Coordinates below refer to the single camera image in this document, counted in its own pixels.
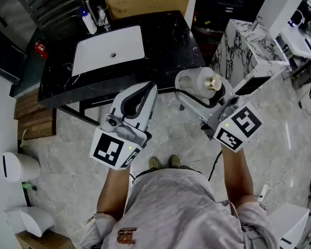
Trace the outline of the white rounded bin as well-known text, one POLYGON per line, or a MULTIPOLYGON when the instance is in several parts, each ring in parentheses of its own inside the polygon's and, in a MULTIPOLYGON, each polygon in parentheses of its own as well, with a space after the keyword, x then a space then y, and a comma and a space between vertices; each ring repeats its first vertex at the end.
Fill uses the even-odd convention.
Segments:
POLYGON ((15 234, 27 231, 37 237, 54 225, 54 219, 49 212, 36 206, 13 207, 4 210, 8 225, 15 234))

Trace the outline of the white bottle with gold cap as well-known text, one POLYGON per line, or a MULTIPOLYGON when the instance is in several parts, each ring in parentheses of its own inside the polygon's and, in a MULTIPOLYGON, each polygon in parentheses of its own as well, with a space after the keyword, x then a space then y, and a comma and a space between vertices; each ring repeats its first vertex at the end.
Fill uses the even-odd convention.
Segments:
POLYGON ((223 79, 210 67, 180 71, 175 78, 175 88, 197 98, 210 99, 222 87, 223 79))

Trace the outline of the person's left forearm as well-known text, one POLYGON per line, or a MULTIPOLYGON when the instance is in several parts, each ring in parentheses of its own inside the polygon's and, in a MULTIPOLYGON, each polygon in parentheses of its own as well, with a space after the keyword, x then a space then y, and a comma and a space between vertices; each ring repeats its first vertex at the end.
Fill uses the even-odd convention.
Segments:
POLYGON ((125 209, 130 182, 130 166, 125 170, 109 169, 104 187, 98 198, 96 212, 119 221, 125 209))

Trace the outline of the person's right forearm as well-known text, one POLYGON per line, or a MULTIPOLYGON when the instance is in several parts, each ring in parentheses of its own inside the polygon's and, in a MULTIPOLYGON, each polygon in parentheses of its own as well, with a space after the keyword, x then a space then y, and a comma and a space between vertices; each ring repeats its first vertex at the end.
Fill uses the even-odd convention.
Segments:
POLYGON ((252 177, 246 162, 244 150, 233 152, 221 145, 224 183, 228 199, 237 209, 245 203, 255 202, 252 177))

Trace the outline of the black marble vanity counter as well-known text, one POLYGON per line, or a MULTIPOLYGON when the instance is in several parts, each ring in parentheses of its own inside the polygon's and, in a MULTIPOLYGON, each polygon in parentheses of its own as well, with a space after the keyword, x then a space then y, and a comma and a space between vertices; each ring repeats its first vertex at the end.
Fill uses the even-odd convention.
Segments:
POLYGON ((105 98, 145 81, 171 88, 181 70, 205 66, 199 47, 180 11, 132 16, 111 22, 118 30, 138 25, 145 56, 142 59, 72 75, 77 44, 87 35, 75 35, 49 46, 39 87, 38 102, 47 108, 92 98, 105 98))

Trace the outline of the white sink basin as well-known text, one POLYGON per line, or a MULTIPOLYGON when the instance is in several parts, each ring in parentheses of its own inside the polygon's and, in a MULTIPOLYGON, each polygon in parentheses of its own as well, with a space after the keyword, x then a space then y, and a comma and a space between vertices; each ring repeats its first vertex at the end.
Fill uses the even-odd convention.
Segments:
POLYGON ((72 76, 144 57, 139 25, 106 32, 77 44, 72 76))

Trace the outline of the red fire extinguisher box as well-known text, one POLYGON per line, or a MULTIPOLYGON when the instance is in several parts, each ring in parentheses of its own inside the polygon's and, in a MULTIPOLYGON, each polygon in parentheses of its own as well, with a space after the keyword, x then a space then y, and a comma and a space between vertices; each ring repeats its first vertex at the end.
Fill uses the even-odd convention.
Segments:
POLYGON ((36 41, 34 46, 35 51, 44 59, 48 58, 48 51, 46 50, 46 46, 41 41, 36 41))

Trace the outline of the person's torso in grey shirt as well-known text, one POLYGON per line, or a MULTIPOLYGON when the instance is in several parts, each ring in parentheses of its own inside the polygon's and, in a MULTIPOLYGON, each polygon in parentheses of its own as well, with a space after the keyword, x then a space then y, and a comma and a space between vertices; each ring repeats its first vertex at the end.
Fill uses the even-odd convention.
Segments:
POLYGON ((81 249, 279 249, 267 215, 249 202, 229 212, 208 180, 185 169, 138 177, 124 216, 96 213, 81 249))

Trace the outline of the white washbasin stand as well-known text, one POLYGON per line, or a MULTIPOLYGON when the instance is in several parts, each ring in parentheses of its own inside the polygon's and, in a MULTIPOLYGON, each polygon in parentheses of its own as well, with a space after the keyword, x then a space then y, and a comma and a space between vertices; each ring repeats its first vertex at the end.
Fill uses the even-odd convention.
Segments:
POLYGON ((276 40, 288 60, 292 57, 311 59, 311 49, 296 27, 286 25, 276 40))

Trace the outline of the person's left shoe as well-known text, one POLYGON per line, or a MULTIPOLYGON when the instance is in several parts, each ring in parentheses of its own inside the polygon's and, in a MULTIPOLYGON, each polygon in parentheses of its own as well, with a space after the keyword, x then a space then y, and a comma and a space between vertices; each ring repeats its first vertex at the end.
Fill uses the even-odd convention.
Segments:
POLYGON ((161 168, 161 163, 157 157, 151 157, 149 159, 149 169, 159 170, 161 168))

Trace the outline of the white soap dispenser blue pump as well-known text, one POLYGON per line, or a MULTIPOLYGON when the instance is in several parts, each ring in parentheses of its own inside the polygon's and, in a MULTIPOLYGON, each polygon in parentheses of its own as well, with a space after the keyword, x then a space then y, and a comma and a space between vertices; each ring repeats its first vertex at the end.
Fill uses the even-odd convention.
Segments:
POLYGON ((84 22, 84 24, 86 25, 88 31, 90 34, 95 34, 97 31, 97 27, 91 17, 91 14, 89 12, 87 12, 87 10, 85 8, 82 8, 80 10, 80 13, 82 15, 82 20, 84 22))

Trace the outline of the person's right shoe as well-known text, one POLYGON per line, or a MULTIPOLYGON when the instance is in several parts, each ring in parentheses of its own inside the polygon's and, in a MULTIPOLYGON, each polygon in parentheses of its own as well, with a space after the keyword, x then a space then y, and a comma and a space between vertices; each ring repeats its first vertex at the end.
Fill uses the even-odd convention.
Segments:
POLYGON ((168 161, 169 168, 180 168, 181 162, 180 158, 177 155, 171 155, 168 161))

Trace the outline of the small cardboard box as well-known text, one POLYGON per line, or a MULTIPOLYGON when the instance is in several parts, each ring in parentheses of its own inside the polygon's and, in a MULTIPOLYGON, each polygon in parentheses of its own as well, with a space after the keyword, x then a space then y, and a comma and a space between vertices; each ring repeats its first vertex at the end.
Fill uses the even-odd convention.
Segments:
POLYGON ((19 232, 15 236, 23 249, 75 249, 70 238, 51 230, 46 230, 41 237, 28 231, 19 232))

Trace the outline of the white power strip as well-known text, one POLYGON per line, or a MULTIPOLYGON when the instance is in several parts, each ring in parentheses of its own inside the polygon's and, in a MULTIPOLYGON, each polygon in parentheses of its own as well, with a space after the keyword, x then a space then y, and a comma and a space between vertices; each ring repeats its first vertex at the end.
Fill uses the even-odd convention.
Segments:
POLYGON ((267 184, 264 184, 264 185, 260 188, 259 193, 257 194, 257 201, 258 201, 258 202, 262 202, 262 201, 263 201, 263 199, 264 199, 264 197, 265 197, 265 195, 266 195, 268 189, 269 189, 269 186, 268 186, 267 184))

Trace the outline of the grey metal appliance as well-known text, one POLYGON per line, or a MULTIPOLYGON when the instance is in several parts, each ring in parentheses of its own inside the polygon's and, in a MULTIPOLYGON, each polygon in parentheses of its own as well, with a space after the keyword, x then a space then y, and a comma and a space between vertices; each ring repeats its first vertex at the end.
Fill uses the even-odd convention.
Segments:
POLYGON ((88 32, 84 0, 18 0, 37 27, 53 42, 88 32))

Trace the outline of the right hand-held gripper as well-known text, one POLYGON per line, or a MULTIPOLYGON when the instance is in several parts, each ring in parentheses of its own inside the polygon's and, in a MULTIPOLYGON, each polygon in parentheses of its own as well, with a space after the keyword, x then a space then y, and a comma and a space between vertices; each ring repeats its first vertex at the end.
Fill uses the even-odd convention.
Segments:
POLYGON ((175 90, 179 103, 207 123, 201 129, 210 140, 216 140, 233 152, 252 141, 263 120, 244 97, 235 95, 231 84, 222 76, 221 88, 216 91, 216 105, 211 107, 188 92, 175 90))

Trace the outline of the white marble vanity cabinet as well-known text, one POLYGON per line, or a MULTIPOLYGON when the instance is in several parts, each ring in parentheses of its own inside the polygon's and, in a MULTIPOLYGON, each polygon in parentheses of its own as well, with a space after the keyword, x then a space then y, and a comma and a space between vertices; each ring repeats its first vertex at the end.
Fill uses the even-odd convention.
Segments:
POLYGON ((259 23, 254 30, 251 26, 251 22, 229 20, 209 66, 241 96, 290 71, 287 57, 269 31, 259 23))

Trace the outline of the person's shoe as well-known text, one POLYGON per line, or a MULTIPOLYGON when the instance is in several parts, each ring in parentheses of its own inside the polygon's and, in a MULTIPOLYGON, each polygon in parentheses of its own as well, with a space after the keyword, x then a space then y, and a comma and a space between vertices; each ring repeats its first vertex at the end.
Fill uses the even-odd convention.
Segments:
POLYGON ((180 168, 181 162, 180 158, 177 155, 171 155, 168 161, 169 168, 180 168))
POLYGON ((149 159, 149 169, 159 170, 161 168, 161 163, 157 157, 151 157, 149 159))

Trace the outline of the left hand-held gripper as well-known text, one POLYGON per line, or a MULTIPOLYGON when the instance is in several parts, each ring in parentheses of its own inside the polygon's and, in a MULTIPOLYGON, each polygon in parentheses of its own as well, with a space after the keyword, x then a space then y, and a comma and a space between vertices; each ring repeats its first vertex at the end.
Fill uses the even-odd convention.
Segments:
POLYGON ((120 92, 121 116, 112 108, 94 133, 90 158, 114 169, 125 170, 144 149, 152 135, 147 131, 158 95, 153 82, 135 84, 120 92))

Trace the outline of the chrome faucet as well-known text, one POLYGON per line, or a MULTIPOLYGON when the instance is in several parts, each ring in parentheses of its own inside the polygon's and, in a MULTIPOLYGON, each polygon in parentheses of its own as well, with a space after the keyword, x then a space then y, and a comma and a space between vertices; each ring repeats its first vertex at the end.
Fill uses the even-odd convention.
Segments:
POLYGON ((106 16, 106 12, 105 12, 105 8, 103 8, 102 6, 97 6, 98 9, 98 21, 97 21, 97 25, 98 26, 102 26, 105 31, 109 32, 111 31, 111 27, 110 24, 108 22, 108 18, 106 16))

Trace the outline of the white pedal bin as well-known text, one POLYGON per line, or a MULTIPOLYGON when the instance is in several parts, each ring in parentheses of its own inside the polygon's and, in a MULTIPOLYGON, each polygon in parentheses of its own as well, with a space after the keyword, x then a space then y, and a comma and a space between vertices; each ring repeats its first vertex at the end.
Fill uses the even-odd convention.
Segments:
POLYGON ((25 154, 5 152, 2 163, 3 176, 12 183, 36 179, 41 173, 38 160, 25 154))

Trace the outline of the dark grey cabinet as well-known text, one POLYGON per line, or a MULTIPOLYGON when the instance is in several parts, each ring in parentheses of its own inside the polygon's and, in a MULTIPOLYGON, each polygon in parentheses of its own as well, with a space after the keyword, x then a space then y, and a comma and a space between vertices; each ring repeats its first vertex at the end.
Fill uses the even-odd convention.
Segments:
POLYGON ((0 31, 0 76, 19 85, 27 59, 28 55, 0 31))

